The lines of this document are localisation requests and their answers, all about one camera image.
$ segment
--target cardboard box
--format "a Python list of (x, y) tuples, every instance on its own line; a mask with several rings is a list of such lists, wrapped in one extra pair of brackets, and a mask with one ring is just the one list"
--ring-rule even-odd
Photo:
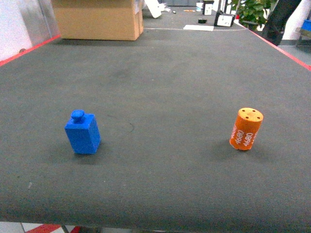
[(52, 0), (63, 39), (136, 40), (143, 32), (140, 0)]

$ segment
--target blue block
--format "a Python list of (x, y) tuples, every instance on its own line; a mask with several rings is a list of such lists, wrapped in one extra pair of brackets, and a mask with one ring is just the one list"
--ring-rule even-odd
[(73, 151), (77, 154), (95, 154), (101, 136), (95, 115), (74, 110), (65, 126), (65, 131)]
[(305, 20), (301, 29), (306, 30), (306, 31), (311, 31), (311, 20)]

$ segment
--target potted plant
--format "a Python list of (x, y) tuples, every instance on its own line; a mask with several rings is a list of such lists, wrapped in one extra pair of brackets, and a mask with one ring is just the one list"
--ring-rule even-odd
[[(232, 0), (232, 10), (236, 10), (239, 0)], [(268, 9), (271, 4), (275, 4), (276, 0), (244, 0), (241, 2), (237, 15), (240, 16), (240, 24), (255, 31), (258, 26), (266, 23), (264, 17), (268, 15)]]

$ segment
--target orange can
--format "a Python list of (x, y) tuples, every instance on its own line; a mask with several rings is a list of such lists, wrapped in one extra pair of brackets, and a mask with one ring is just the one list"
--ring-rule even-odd
[(252, 148), (258, 130), (263, 120), (263, 114), (253, 108), (241, 108), (233, 126), (230, 144), (237, 150)]

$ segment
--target gray fabric surface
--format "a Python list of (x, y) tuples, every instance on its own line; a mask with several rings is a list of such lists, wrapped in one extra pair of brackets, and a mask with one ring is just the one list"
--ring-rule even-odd
[[(0, 221), (310, 230), (310, 72), (251, 32), (57, 40), (0, 75)], [(246, 152), (242, 107), (265, 116)], [(73, 109), (96, 116), (95, 155), (72, 152)]]

